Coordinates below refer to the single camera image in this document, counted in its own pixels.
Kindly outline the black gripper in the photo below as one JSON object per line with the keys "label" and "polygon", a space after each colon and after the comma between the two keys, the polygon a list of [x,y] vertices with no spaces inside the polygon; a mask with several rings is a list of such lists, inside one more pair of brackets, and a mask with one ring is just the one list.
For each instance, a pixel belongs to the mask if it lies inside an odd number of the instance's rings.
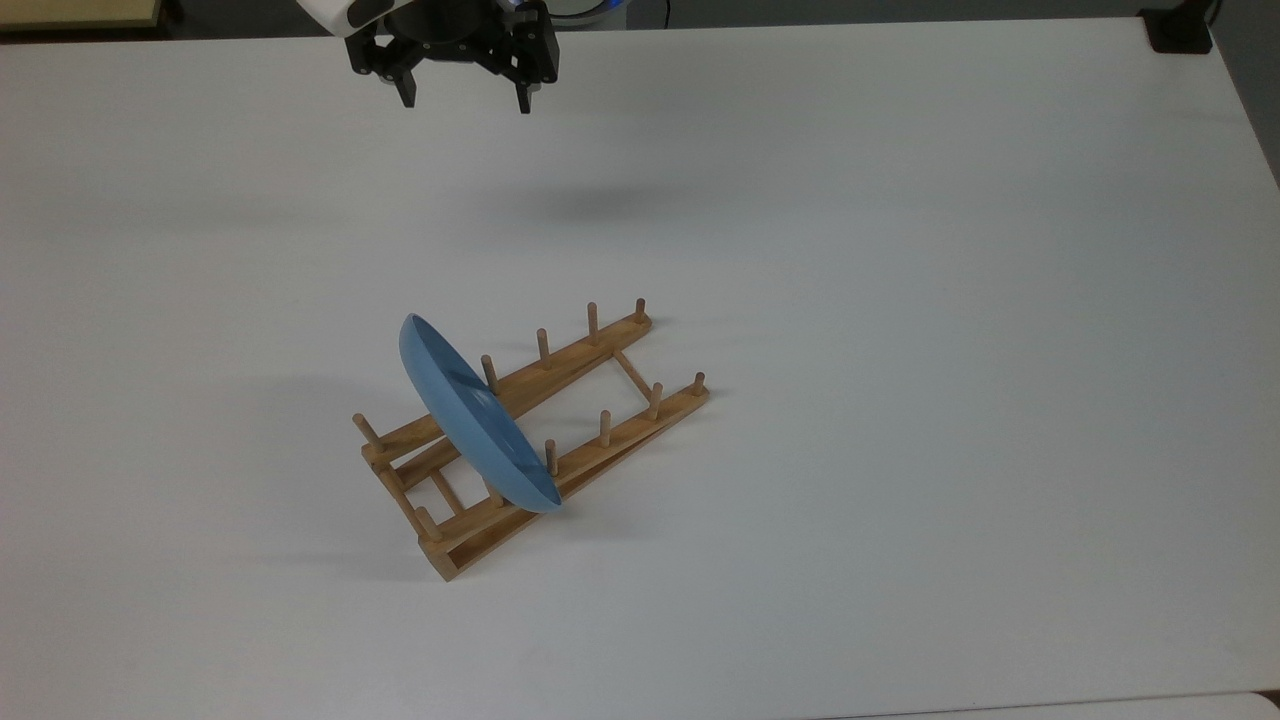
{"label": "black gripper", "polygon": [[516,8],[506,1],[408,1],[385,15],[390,42],[375,33],[346,38],[352,70],[376,76],[396,88],[404,108],[416,106],[413,68],[426,56],[480,63],[486,55],[508,64],[502,74],[530,114],[532,95],[559,78],[561,46],[548,8]]}

